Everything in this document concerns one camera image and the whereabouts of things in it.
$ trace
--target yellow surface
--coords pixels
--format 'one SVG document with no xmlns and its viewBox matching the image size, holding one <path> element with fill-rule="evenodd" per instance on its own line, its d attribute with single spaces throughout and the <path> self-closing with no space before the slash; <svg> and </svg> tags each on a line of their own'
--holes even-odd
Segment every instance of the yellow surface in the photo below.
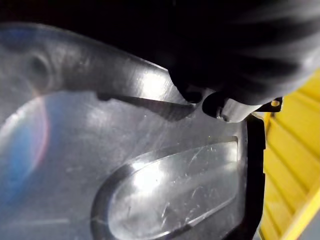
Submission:
<svg viewBox="0 0 320 240">
<path fill-rule="evenodd" d="M 320 209 L 320 70 L 266 113 L 266 174 L 260 232 L 265 240 L 296 240 Z"/>
</svg>

